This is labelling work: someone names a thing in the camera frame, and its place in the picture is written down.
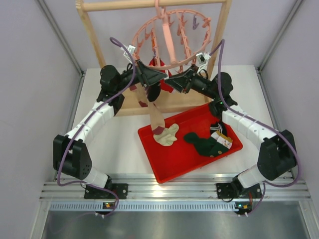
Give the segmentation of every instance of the patterned sock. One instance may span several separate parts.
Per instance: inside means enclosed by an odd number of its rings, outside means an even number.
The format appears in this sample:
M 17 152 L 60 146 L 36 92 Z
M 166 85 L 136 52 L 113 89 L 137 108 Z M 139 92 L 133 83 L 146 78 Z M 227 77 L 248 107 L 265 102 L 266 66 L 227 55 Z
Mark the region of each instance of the patterned sock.
M 213 134 L 215 131 L 221 132 L 223 135 L 227 136 L 227 129 L 223 122 L 218 122 L 210 125 L 210 134 Z

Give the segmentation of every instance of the green sock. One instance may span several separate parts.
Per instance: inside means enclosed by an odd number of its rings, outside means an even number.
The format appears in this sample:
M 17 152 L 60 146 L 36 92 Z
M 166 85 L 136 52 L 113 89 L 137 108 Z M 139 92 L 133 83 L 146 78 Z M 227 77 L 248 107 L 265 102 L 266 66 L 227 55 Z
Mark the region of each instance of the green sock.
M 194 144 L 196 151 L 201 156 L 217 157 L 229 150 L 227 147 L 218 143 L 214 138 L 200 138 L 194 132 L 186 134 L 184 140 L 187 143 Z

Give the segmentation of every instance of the metal floor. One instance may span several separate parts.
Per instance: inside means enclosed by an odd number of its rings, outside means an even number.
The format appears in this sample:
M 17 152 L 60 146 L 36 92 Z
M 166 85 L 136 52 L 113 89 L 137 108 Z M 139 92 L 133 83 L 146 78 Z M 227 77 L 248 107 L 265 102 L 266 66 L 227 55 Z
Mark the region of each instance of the metal floor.
M 265 202 L 248 218 L 233 212 L 118 212 L 102 219 L 49 212 L 42 239 L 308 239 L 297 202 Z M 63 226 L 69 226 L 53 234 Z

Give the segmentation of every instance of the white table surface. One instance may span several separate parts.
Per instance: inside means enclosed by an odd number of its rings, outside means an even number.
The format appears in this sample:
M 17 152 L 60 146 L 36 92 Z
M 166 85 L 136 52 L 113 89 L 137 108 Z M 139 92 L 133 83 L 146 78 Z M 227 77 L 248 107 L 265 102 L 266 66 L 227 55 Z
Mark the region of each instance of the white table surface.
M 254 118 L 272 125 L 261 86 L 252 65 L 222 66 L 232 77 L 231 97 Z M 92 108 L 100 91 L 100 69 L 88 69 L 78 104 L 74 126 Z M 177 113 L 164 114 L 164 117 Z M 149 125 L 149 115 L 113 117 L 88 146 L 93 166 L 106 174 L 153 174 L 138 136 L 138 129 Z M 244 147 L 228 157 L 217 160 L 188 174 L 240 173 L 257 162 L 258 150 L 235 131 Z

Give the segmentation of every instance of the metal base plate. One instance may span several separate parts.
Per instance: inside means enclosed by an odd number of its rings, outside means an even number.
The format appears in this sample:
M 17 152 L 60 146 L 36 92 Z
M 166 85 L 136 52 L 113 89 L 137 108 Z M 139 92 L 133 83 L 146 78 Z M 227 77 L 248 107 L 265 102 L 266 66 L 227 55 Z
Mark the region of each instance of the metal base plate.
M 126 199 L 128 195 L 127 183 L 113 183 L 112 192 L 118 195 L 119 199 Z M 115 199 L 114 196 L 105 191 L 92 188 L 86 185 L 84 199 Z

